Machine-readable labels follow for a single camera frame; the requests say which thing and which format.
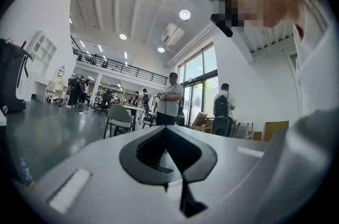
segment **white pillar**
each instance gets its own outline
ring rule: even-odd
[[[95,101],[95,96],[96,96],[97,90],[98,90],[100,82],[101,82],[101,77],[102,77],[102,74],[98,74],[97,78],[95,80],[95,84],[94,84],[94,88],[93,88],[93,92],[92,92],[92,96],[91,96],[91,104],[92,105]]]

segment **black cap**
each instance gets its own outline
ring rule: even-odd
[[[169,74],[169,77],[170,77],[170,78],[171,78],[171,77],[178,78],[178,74],[177,74],[177,73],[170,73],[170,74]]]

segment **door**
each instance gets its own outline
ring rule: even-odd
[[[202,83],[187,86],[184,89],[185,126],[190,127],[202,108]]]

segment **air vent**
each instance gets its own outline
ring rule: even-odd
[[[182,30],[174,23],[169,23],[164,34],[161,37],[161,41],[167,46],[176,45],[179,39],[184,35],[185,31]]]

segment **white wall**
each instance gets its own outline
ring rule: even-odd
[[[164,67],[168,58],[166,53],[159,53],[138,40],[121,40],[119,35],[107,30],[98,29],[72,29],[72,37],[84,41],[97,43],[117,49],[118,52],[132,54],[134,67],[151,71],[164,76],[169,76],[171,69]]]
[[[15,37],[16,45],[26,40],[25,49],[39,30],[44,31],[57,47],[45,79],[51,80],[57,69],[64,66],[62,80],[65,84],[75,67],[70,44],[69,6],[70,0],[15,0],[0,21],[0,37]]]
[[[269,121],[288,120],[291,125],[298,119],[295,79],[282,51],[248,64],[221,31],[215,31],[213,41],[219,86],[230,85],[236,100],[235,119],[253,121],[255,131],[264,131]]]

